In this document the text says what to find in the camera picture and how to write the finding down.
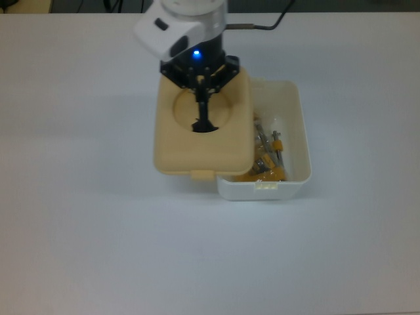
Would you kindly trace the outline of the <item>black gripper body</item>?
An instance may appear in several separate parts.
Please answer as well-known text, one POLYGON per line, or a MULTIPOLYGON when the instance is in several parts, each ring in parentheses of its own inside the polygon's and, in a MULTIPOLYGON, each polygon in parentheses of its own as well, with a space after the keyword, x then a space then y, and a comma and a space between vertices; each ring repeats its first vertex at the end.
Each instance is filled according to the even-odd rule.
POLYGON ((181 89, 195 89, 200 80, 207 89, 221 89, 239 72, 240 60, 225 53, 222 35, 160 62, 160 73, 181 89))

